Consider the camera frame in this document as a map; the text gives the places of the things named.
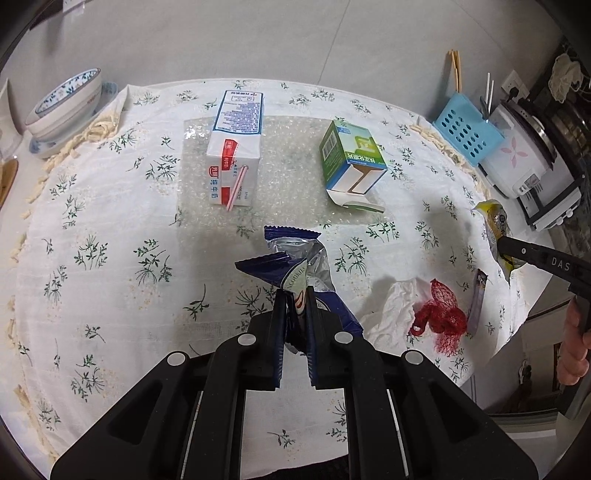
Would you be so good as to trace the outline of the person's right hand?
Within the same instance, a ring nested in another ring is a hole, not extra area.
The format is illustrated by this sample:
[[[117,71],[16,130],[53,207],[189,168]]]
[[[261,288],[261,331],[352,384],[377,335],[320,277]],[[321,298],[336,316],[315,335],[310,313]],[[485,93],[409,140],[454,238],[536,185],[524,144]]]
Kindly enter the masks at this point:
[[[578,383],[589,370],[587,355],[590,350],[590,333],[582,333],[579,326],[583,317],[575,299],[566,311],[563,339],[557,363],[557,378],[560,384],[572,386]]]

